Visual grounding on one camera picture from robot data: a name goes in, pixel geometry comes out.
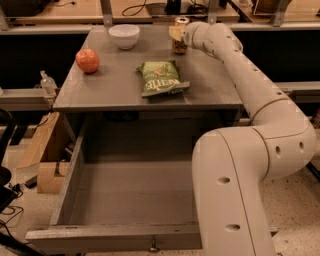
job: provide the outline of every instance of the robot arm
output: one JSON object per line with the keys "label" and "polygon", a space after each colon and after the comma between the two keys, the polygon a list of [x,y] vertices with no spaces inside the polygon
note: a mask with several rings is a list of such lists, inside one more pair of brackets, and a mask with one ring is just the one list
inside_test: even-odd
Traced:
{"label": "robot arm", "polygon": [[315,131],[242,53],[242,44],[226,25],[191,23],[184,41],[225,65],[251,119],[248,127],[205,134],[194,149],[192,174],[204,253],[275,255],[259,182],[303,168],[315,152]]}

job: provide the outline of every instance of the small bottle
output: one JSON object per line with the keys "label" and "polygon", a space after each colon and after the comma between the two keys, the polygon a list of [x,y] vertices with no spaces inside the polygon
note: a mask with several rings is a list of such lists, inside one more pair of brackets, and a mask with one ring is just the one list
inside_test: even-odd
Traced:
{"label": "small bottle", "polygon": [[45,96],[56,96],[55,89],[58,88],[56,82],[53,80],[52,77],[48,76],[45,71],[40,71],[40,74],[42,77],[40,84]]}

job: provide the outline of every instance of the open drawer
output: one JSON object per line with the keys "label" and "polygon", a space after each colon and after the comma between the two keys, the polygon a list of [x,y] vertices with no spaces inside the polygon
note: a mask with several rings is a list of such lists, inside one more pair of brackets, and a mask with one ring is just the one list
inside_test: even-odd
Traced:
{"label": "open drawer", "polygon": [[27,240],[47,254],[200,249],[192,150],[218,112],[105,114],[86,115],[50,226]]}

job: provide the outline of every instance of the black cable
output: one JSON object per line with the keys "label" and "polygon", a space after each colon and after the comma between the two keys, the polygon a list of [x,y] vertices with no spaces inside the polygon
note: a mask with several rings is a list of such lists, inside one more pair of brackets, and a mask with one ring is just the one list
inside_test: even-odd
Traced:
{"label": "black cable", "polygon": [[64,4],[53,4],[53,5],[56,6],[56,7],[63,7],[63,6],[66,6],[68,4],[76,5],[77,2],[72,1],[72,2],[68,2],[68,3],[64,3]]}
{"label": "black cable", "polygon": [[9,183],[9,188],[16,193],[17,198],[21,197],[23,195],[23,191],[21,190],[20,184],[16,184],[16,185],[12,185],[11,183]]}
{"label": "black cable", "polygon": [[318,181],[320,181],[320,171],[311,162],[309,162],[306,167],[318,179]]}
{"label": "black cable", "polygon": [[188,14],[207,14],[208,8],[203,4],[197,4],[196,0],[190,0],[192,5],[188,7]]}
{"label": "black cable", "polygon": [[42,125],[46,124],[46,123],[48,122],[48,120],[49,120],[49,116],[50,116],[50,115],[51,115],[51,112],[49,112],[47,118],[46,118],[42,123],[38,124],[38,125],[35,127],[35,130],[36,130],[39,126],[42,126]]}
{"label": "black cable", "polygon": [[8,206],[7,208],[10,208],[11,210],[14,210],[12,214],[14,214],[16,212],[16,209],[19,209],[20,211],[17,212],[16,214],[14,214],[11,218],[9,218],[6,222],[4,222],[3,220],[0,220],[0,228],[1,228],[1,224],[2,225],[7,225],[13,218],[17,217],[20,213],[24,212],[24,209],[20,206]]}
{"label": "black cable", "polygon": [[[124,9],[122,11],[122,16],[126,16],[126,17],[135,16],[138,13],[140,13],[145,6],[151,6],[151,5],[166,5],[166,4],[165,3],[150,3],[150,4],[147,4],[147,0],[144,0],[143,4],[129,6],[128,8]],[[131,10],[131,9],[134,9],[134,8],[140,8],[140,9],[138,11],[136,11],[135,13],[133,13],[133,14],[125,14],[128,10]]]}
{"label": "black cable", "polygon": [[8,206],[7,208],[13,210],[12,214],[14,214],[14,213],[16,212],[16,209],[20,209],[19,212],[17,212],[16,214],[14,214],[14,215],[13,215],[11,218],[9,218],[6,222],[4,222],[3,220],[0,220],[0,228],[5,228],[5,230],[7,231],[8,235],[9,235],[11,238],[13,238],[14,240],[16,240],[16,239],[12,236],[12,234],[11,234],[11,232],[10,232],[7,224],[8,224],[13,218],[15,218],[15,217],[18,216],[19,214],[23,213],[23,212],[24,212],[24,209],[23,209],[22,207],[20,207],[20,206]]}

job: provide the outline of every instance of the chip bag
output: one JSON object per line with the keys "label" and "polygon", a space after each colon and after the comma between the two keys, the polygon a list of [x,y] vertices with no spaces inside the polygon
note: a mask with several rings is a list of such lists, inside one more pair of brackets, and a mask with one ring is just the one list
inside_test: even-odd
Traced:
{"label": "chip bag", "polygon": [[190,87],[189,82],[181,83],[175,61],[147,61],[137,71],[143,75],[142,97],[159,94],[176,94]]}

